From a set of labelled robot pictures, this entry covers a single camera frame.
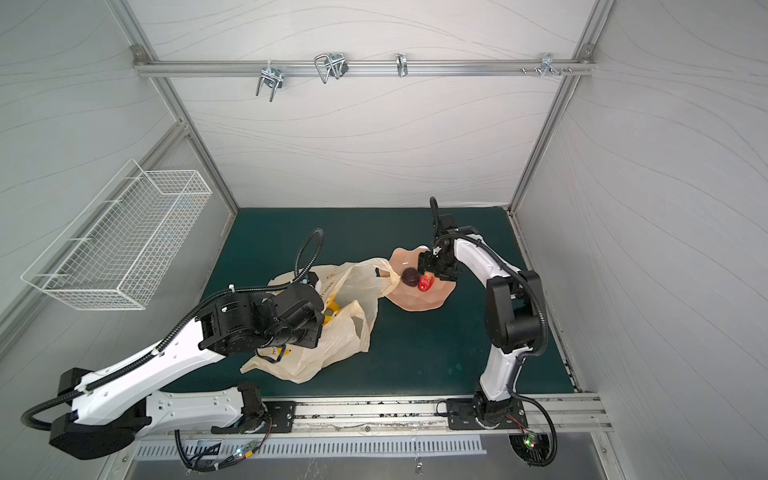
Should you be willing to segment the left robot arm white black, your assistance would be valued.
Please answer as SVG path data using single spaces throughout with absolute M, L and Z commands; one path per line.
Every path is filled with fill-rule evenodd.
M 290 346 L 316 347 L 325 306 L 313 265 L 295 264 L 284 283 L 229 286 L 133 356 L 101 370 L 66 371 L 57 396 L 29 407 L 21 423 L 48 433 L 50 446 L 80 460 L 106 457 L 165 431 L 233 435 L 270 429 L 273 416 L 255 386 L 186 394 L 164 388 L 234 354 L 275 348 L 268 361 L 276 364 Z

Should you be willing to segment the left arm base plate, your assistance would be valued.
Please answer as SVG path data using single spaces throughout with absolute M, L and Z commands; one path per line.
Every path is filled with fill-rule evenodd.
M 212 434 L 290 433 L 293 428 L 293 401 L 268 401 L 255 406 L 244 406 L 233 423 L 224 427 L 213 426 Z

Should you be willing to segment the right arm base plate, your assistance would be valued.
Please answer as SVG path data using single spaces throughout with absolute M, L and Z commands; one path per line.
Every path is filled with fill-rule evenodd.
M 448 428 L 463 430 L 526 430 L 528 422 L 519 400 L 488 401 L 481 397 L 445 401 Z

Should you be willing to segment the cream banana print plastic bag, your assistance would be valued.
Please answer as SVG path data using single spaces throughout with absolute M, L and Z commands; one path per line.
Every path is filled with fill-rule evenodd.
M 306 348 L 290 344 L 275 364 L 268 360 L 277 357 L 278 349 L 260 349 L 242 365 L 241 373 L 260 370 L 280 380 L 302 384 L 323 368 L 369 350 L 379 300 L 395 290 L 400 275 L 384 258 L 314 266 L 311 271 L 319 277 L 317 290 L 325 307 L 318 345 Z

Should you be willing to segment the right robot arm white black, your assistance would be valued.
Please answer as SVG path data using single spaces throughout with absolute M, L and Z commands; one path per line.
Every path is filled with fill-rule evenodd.
M 491 342 L 488 361 L 473 395 L 476 421 L 495 427 L 522 402 L 516 390 L 529 357 L 545 353 L 549 324 L 540 276 L 503 259 L 472 226 L 460 227 L 429 199 L 434 240 L 419 254 L 418 271 L 441 281 L 455 281 L 465 266 L 485 288 L 484 325 Z

